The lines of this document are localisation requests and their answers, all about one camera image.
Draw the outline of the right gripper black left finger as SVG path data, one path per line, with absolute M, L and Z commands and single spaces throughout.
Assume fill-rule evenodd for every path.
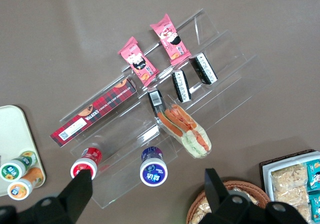
M 30 208 L 17 212 L 13 205 L 0 207 L 2 224 L 75 224 L 93 194 L 91 172 L 79 174 L 56 197 L 41 199 Z

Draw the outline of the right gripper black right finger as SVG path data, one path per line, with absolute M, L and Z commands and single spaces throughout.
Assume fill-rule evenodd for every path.
M 230 194 L 213 168 L 204 171 L 204 191 L 211 213 L 201 224 L 305 224 L 306 220 L 291 205 L 269 202 L 258 207 L 240 194 Z

